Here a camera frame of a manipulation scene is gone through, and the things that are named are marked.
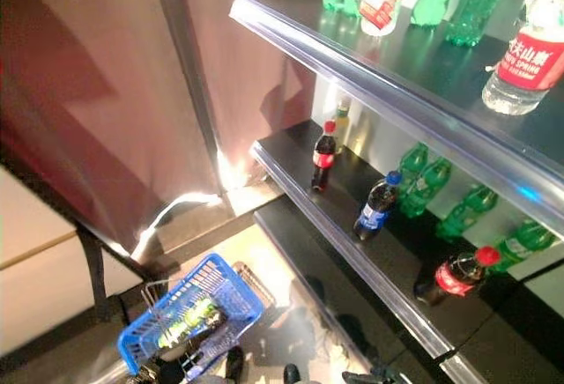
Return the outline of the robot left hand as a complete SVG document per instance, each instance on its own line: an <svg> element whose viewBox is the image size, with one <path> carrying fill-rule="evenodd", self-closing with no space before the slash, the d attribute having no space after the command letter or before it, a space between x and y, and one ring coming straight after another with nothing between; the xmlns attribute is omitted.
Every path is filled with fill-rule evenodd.
<svg viewBox="0 0 564 384"><path fill-rule="evenodd" d="M199 361L204 357L202 351L183 353L179 358L166 361L162 358L150 358L140 366L137 374L129 375L126 383L190 383L199 377L203 367Z"/></svg>

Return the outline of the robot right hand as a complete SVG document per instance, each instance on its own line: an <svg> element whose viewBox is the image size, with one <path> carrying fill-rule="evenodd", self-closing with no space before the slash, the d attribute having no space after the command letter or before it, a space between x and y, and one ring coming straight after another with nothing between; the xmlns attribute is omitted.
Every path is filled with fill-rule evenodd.
<svg viewBox="0 0 564 384"><path fill-rule="evenodd" d="M347 384L412 384L404 374L391 370L372 370L370 373L345 371L341 376Z"/></svg>

